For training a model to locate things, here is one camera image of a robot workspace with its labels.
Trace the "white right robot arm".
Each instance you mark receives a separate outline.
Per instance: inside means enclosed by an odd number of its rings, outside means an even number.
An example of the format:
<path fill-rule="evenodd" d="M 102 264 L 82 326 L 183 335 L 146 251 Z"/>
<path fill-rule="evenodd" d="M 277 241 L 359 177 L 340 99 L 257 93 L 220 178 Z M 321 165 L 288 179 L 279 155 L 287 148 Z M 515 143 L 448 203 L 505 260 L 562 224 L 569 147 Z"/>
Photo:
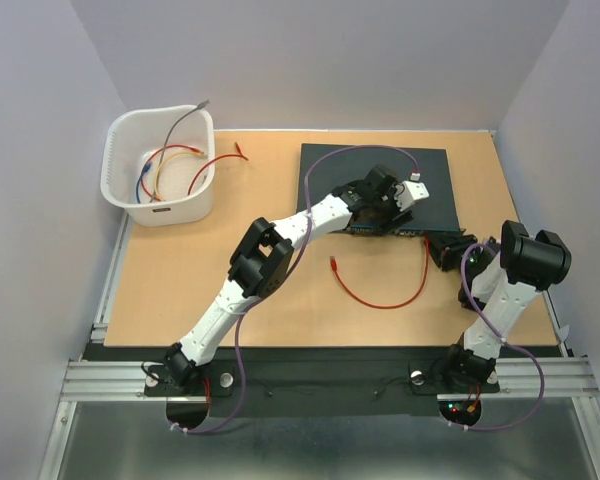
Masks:
<path fill-rule="evenodd" d="M 484 243 L 463 233 L 435 233 L 428 240 L 435 265 L 461 274 L 459 303 L 478 315 L 449 347 L 441 381 L 452 390 L 494 382 L 512 328 L 534 299 L 565 279 L 571 252 L 558 234 L 541 230 L 532 236 L 512 220 Z"/>

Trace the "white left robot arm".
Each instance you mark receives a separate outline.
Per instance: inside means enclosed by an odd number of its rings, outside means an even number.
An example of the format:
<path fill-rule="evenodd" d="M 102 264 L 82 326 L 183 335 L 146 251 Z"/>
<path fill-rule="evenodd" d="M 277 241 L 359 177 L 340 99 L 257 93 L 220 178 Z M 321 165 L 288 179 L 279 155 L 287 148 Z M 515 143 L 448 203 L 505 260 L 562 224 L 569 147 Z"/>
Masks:
<path fill-rule="evenodd" d="M 376 222 L 375 233 L 392 233 L 410 221 L 412 207 L 428 197 L 418 171 L 399 181 L 388 168 L 376 165 L 365 178 L 334 188 L 290 217 L 254 220 L 230 258 L 218 295 L 195 326 L 167 348 L 168 382 L 179 393 L 195 392 L 202 384 L 200 367 L 211 362 L 241 315 L 283 285 L 291 261 L 301 257 L 309 242 L 342 231 L 363 216 Z"/>

